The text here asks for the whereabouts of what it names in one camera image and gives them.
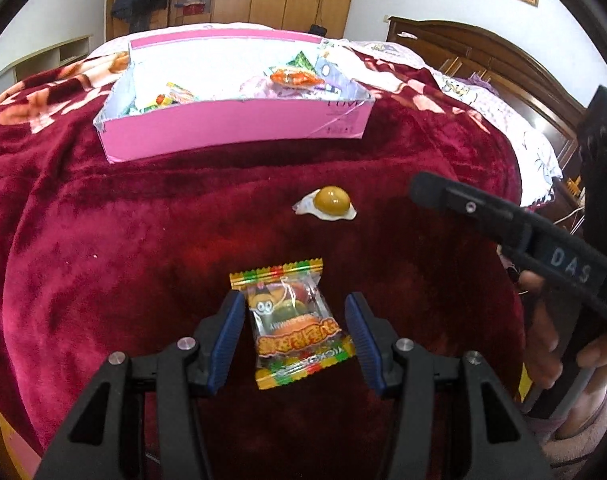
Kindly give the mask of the white low shelf unit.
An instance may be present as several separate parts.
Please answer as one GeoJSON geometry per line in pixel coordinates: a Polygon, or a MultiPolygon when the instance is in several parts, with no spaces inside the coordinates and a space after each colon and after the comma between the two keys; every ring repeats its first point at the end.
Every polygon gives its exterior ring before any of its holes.
{"type": "Polygon", "coordinates": [[[29,76],[85,58],[90,52],[90,39],[87,35],[52,44],[8,64],[0,70],[0,93],[29,76]]]}

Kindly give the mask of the black bag by wardrobe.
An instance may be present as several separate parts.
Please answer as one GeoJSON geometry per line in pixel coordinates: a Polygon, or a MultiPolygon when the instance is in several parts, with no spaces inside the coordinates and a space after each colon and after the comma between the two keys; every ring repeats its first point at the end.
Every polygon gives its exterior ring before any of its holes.
{"type": "Polygon", "coordinates": [[[313,24],[308,30],[310,35],[319,36],[325,38],[327,35],[327,29],[321,25],[313,24]]]}

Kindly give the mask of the pink cardboard box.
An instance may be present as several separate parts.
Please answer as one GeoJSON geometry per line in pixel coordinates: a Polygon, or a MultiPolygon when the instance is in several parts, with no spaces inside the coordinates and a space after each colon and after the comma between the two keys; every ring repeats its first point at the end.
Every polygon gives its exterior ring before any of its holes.
{"type": "Polygon", "coordinates": [[[206,25],[134,36],[129,64],[94,127],[109,162],[275,140],[359,139],[374,98],[344,69],[360,60],[336,40],[264,26],[206,25]],[[324,84],[290,89],[270,75],[305,52],[324,84]],[[197,100],[139,114],[138,96],[168,82],[197,100]]]}

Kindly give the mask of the small green pea snack packet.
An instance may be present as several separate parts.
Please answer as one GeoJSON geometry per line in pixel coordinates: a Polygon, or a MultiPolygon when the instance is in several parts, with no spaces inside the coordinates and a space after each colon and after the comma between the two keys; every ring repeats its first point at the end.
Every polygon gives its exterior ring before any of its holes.
{"type": "Polygon", "coordinates": [[[314,73],[314,65],[309,61],[304,51],[300,51],[290,62],[286,63],[288,68],[296,68],[296,70],[306,70],[307,72],[314,73]]]}

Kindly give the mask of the red floral fleece blanket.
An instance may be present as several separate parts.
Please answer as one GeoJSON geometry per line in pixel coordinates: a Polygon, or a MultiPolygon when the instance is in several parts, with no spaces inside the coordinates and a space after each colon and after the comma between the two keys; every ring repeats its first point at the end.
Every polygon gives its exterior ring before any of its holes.
{"type": "Polygon", "coordinates": [[[379,63],[359,140],[204,148],[110,164],[93,125],[117,58],[0,96],[0,412],[37,452],[110,352],[145,356],[218,310],[233,272],[320,258],[335,313],[351,292],[427,350],[480,352],[518,388],[523,315],[494,244],[416,207],[420,171],[518,202],[509,140],[427,70],[379,63]],[[354,220],[295,214],[338,186],[354,220]]]}

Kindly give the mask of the orange rice cracker pack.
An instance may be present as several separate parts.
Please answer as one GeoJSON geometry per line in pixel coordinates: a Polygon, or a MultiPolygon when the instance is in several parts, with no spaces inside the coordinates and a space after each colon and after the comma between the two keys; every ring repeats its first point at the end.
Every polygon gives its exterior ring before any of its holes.
{"type": "Polygon", "coordinates": [[[310,89],[324,84],[324,80],[316,73],[298,67],[277,68],[270,79],[273,84],[290,89],[310,89]]]}

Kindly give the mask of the wooden headboard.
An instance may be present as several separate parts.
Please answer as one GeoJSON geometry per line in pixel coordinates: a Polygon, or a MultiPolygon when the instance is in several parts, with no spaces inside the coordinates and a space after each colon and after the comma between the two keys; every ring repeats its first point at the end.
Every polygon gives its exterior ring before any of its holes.
{"type": "Polygon", "coordinates": [[[576,128],[585,107],[535,58],[489,30],[451,21],[388,20],[387,39],[454,78],[478,76],[544,134],[566,177],[579,174],[576,128]]]}

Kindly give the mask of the burger gummy candy packet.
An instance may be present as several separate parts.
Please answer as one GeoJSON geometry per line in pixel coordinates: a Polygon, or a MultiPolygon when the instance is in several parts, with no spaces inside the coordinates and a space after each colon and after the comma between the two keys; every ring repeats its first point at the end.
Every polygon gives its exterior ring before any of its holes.
{"type": "Polygon", "coordinates": [[[158,93],[138,96],[132,105],[132,111],[143,114],[174,105],[190,104],[197,100],[193,92],[174,82],[165,84],[158,93]]]}

